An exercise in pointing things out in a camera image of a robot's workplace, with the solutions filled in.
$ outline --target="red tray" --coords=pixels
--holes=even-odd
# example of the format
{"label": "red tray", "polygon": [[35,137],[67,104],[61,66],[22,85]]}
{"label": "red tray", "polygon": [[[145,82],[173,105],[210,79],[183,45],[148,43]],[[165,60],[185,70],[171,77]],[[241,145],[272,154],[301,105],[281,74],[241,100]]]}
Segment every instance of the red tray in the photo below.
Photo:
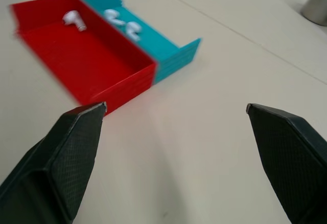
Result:
{"label": "red tray", "polygon": [[[82,104],[106,101],[107,114],[151,87],[155,62],[80,0],[12,5],[18,34]],[[87,30],[62,23],[77,10]]]}

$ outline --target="white table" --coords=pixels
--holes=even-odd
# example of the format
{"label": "white table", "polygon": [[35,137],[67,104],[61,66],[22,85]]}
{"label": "white table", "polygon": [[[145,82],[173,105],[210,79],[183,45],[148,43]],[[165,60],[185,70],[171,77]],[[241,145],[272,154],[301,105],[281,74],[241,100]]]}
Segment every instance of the white table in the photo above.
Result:
{"label": "white table", "polygon": [[[0,0],[0,182],[77,103],[13,35]],[[305,117],[327,138],[326,33],[306,0],[125,0],[193,63],[105,117],[74,223],[289,223],[262,169],[246,104]]]}

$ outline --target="white earbud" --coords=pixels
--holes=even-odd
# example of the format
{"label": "white earbud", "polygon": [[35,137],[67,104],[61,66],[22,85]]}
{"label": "white earbud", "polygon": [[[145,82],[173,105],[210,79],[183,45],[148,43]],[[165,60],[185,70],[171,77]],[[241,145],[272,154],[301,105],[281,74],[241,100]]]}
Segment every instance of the white earbud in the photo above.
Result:
{"label": "white earbud", "polygon": [[104,11],[104,16],[110,23],[117,26],[124,26],[125,25],[124,21],[116,19],[119,17],[119,15],[120,15],[119,12],[113,9],[107,9]]}
{"label": "white earbud", "polygon": [[132,38],[134,41],[139,41],[140,37],[137,35],[137,33],[140,33],[142,30],[142,27],[136,23],[136,22],[128,22],[126,24],[126,34]]}
{"label": "white earbud", "polygon": [[62,20],[65,22],[65,25],[71,25],[71,24],[76,25],[76,27],[79,31],[86,30],[86,25],[85,25],[84,21],[82,20],[80,14],[76,10],[67,12],[63,16]]}

